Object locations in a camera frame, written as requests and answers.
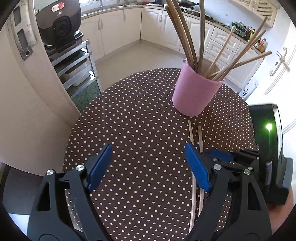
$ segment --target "pink cup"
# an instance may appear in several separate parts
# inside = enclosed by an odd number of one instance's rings
[[[211,62],[203,59],[202,74],[210,67]],[[211,73],[219,71],[215,66]],[[197,74],[186,61],[180,72],[173,94],[173,105],[186,116],[198,116],[209,104],[223,83],[208,80]]]

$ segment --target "blue gripper pad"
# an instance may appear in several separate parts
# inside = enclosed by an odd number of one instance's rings
[[[209,173],[196,154],[194,146],[190,143],[186,143],[185,145],[185,157],[196,178],[198,186],[208,192],[212,187],[209,180]]]
[[[233,161],[233,156],[229,152],[212,149],[210,150],[209,155],[211,157],[220,159],[220,161],[226,161],[226,162]]]
[[[92,170],[90,170],[88,176],[88,186],[86,188],[90,193],[98,188],[106,169],[112,160],[112,146],[106,145],[99,155],[90,157],[88,161],[95,160],[97,160],[97,162],[94,164]]]

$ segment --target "stove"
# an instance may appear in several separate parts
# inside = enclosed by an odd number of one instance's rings
[[[185,13],[188,13],[188,14],[191,14],[191,15],[194,15],[194,16],[197,16],[199,17],[200,16],[200,13],[196,10],[194,10],[194,7],[184,7],[182,5],[180,5],[180,8],[181,8],[181,11],[182,12],[185,12]],[[211,17],[210,15],[205,15],[205,19],[210,21],[210,22],[214,22],[214,18]]]

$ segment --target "polka dot tablecloth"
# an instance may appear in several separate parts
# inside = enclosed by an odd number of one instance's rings
[[[91,199],[114,240],[186,238],[192,204],[192,173],[184,156],[189,119],[195,145],[197,126],[202,127],[204,151],[257,149],[248,106],[226,85],[198,117],[180,114],[172,104],[179,73],[154,69],[118,81],[85,109],[72,129],[64,171],[112,145],[113,160]],[[71,191],[66,193],[73,221],[82,229]],[[217,228],[224,227],[227,217],[230,199],[225,200]]]

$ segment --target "cabinet door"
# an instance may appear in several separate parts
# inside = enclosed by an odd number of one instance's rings
[[[234,58],[237,57],[237,55],[243,50],[245,46],[246,45],[244,43],[240,43],[238,51],[236,52]],[[258,56],[258,54],[254,50],[250,49],[241,57],[241,59],[238,62],[250,59],[255,56]],[[263,59],[261,58],[251,63],[240,66],[236,69],[233,69],[229,72],[226,78],[229,79],[238,87],[240,87],[241,89],[243,89],[247,85],[247,83],[250,81],[250,79],[253,77],[253,75],[261,65],[262,61]]]
[[[177,52],[180,50],[181,42],[174,25],[166,11],[163,11],[160,31],[160,44]]]
[[[187,25],[191,34],[195,53],[197,56],[199,56],[200,55],[200,21],[196,18],[188,17]],[[214,31],[214,26],[206,23],[205,24],[205,50],[209,45],[213,31]],[[184,54],[184,50],[182,46],[180,48],[180,53]]]
[[[217,56],[218,53],[220,52],[220,50],[222,49],[222,45],[219,43],[216,43],[213,40],[210,40],[209,46],[206,50],[206,52],[210,53],[213,56]],[[229,64],[233,57],[234,57],[235,53],[230,51],[229,49],[225,48],[221,54],[221,56],[219,57],[220,60],[222,60],[223,62]]]
[[[123,42],[124,45],[130,44],[140,39],[141,36],[141,16],[142,9],[124,9],[123,10]]]
[[[142,9],[141,39],[160,44],[162,13],[159,9]]]
[[[216,43],[223,45],[228,37],[229,33],[215,27],[211,39]],[[226,48],[235,53],[239,47],[240,40],[232,36],[226,45]]]
[[[277,8],[268,2],[268,0],[256,0],[253,13],[259,16],[261,19],[264,19],[267,16],[266,23],[273,27]]]
[[[98,15],[83,19],[79,28],[79,30],[83,32],[82,40],[90,41],[91,51],[95,61],[104,56],[104,48],[100,28],[100,18]]]
[[[255,0],[229,0],[229,2],[233,3],[234,5],[241,5],[250,11],[253,10],[255,5]]]
[[[122,47],[123,10],[100,14],[101,33],[105,55]]]

